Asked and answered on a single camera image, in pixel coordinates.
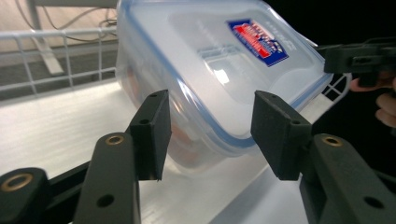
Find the brass screw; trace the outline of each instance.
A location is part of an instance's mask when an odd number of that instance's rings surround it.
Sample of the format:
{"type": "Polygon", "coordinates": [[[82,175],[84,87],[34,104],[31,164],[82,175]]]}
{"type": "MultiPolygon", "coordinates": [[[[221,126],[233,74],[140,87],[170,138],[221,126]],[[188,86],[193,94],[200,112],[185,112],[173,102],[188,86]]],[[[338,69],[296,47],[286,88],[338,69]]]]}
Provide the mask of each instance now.
{"type": "Polygon", "coordinates": [[[322,140],[324,143],[332,147],[340,147],[343,145],[343,143],[340,140],[334,137],[323,137],[322,140]]]}
{"type": "Polygon", "coordinates": [[[7,179],[2,185],[1,185],[1,190],[5,192],[11,192],[17,189],[21,189],[25,187],[27,184],[29,184],[33,180],[33,176],[31,174],[19,174],[19,175],[14,175],[7,179]],[[18,183],[16,185],[9,185],[11,181],[16,180],[18,178],[23,178],[23,181],[21,183],[18,183]]]}
{"type": "Polygon", "coordinates": [[[113,135],[106,139],[106,144],[110,146],[118,145],[123,142],[124,138],[121,135],[113,135]]]}

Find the black background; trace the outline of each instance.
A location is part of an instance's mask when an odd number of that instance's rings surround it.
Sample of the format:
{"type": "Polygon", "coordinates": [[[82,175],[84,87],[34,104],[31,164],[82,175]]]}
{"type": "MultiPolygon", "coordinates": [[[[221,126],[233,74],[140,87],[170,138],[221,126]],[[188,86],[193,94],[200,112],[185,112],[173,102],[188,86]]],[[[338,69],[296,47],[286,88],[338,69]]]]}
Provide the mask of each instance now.
{"type": "MultiPolygon", "coordinates": [[[[361,43],[374,37],[396,36],[392,1],[282,1],[268,3],[291,27],[318,45],[361,43]]],[[[396,176],[396,138],[375,118],[375,99],[389,90],[349,92],[324,114],[314,133],[346,139],[368,164],[396,176]]]]}

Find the gray carpet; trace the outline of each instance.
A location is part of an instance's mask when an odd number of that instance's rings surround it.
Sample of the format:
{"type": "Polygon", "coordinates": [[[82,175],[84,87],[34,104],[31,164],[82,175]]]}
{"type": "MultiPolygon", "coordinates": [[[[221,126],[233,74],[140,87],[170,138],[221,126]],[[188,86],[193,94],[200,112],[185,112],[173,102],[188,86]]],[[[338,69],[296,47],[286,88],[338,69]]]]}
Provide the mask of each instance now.
{"type": "MultiPolygon", "coordinates": [[[[114,67],[117,60],[117,51],[109,50],[102,52],[102,68],[114,67]]],[[[58,60],[61,67],[67,74],[66,59],[61,58],[58,60]]],[[[83,72],[91,72],[98,70],[98,54],[85,54],[79,56],[70,57],[71,74],[78,74],[83,72]]],[[[33,80],[40,80],[51,77],[44,62],[29,63],[29,67],[32,73],[33,80]]],[[[102,79],[108,79],[114,77],[114,73],[103,73],[102,79]]],[[[89,82],[99,80],[99,74],[93,74],[85,77],[73,77],[73,84],[81,85],[89,82]]],[[[22,82],[28,82],[29,78],[26,75],[26,70],[23,64],[11,65],[0,67],[0,86],[6,86],[9,84],[17,84],[22,82]]],[[[56,80],[49,83],[42,83],[36,85],[38,93],[46,91],[54,91],[62,88],[70,87],[68,79],[56,80]]],[[[0,101],[13,99],[17,97],[27,96],[34,94],[30,86],[15,88],[9,91],[0,91],[0,101]]]]}

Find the transparent plastic container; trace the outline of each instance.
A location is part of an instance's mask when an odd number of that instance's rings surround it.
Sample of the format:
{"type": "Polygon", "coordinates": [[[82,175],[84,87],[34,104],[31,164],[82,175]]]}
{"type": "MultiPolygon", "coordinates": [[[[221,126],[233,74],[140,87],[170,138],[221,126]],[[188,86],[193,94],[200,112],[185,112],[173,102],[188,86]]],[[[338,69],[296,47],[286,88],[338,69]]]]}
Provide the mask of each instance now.
{"type": "Polygon", "coordinates": [[[260,0],[121,0],[118,15],[116,76],[136,106],[169,90],[168,153],[188,170],[258,151],[254,91],[299,111],[332,80],[323,58],[260,0]]]}

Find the label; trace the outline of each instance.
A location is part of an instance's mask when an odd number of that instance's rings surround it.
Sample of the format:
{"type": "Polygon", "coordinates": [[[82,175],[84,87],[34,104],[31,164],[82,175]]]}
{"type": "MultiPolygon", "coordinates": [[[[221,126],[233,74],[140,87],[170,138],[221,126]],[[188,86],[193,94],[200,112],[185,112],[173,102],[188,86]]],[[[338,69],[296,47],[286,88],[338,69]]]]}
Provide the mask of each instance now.
{"type": "Polygon", "coordinates": [[[289,58],[275,37],[254,20],[228,21],[228,24],[239,41],[267,66],[289,58]]]}

